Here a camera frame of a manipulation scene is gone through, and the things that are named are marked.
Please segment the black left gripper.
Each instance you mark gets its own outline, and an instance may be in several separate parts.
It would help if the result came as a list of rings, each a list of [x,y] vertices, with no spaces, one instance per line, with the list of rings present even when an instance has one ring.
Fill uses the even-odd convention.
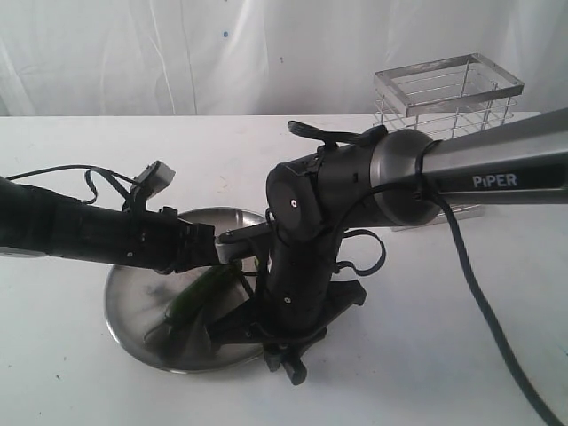
[[[171,208],[132,217],[132,265],[158,273],[219,264],[215,227],[187,222]]]

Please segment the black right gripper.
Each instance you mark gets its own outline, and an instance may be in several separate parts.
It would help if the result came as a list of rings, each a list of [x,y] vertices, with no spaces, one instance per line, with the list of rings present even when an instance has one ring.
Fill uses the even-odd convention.
[[[257,306],[239,305],[206,325],[212,350],[232,344],[265,348],[267,365],[280,368],[289,353],[302,356],[327,333],[327,326],[352,305],[362,306],[367,292],[359,281],[330,281],[300,295],[264,297]]]

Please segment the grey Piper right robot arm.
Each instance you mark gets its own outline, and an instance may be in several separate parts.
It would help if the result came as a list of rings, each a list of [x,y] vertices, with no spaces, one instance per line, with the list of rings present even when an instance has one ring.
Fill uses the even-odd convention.
[[[261,344],[270,369],[299,368],[327,326],[365,302],[357,280],[332,279],[341,241],[358,228],[425,225],[444,202],[567,200],[565,110],[451,140],[383,126],[362,134],[288,128],[319,148],[271,170],[269,223],[220,237],[254,249],[260,270],[255,294],[207,328],[216,346]]]

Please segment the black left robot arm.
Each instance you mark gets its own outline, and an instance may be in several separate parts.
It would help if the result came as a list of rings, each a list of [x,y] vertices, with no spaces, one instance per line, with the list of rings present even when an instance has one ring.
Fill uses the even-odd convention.
[[[126,265],[162,274],[219,263],[212,225],[172,210],[118,211],[1,181],[1,252]]]

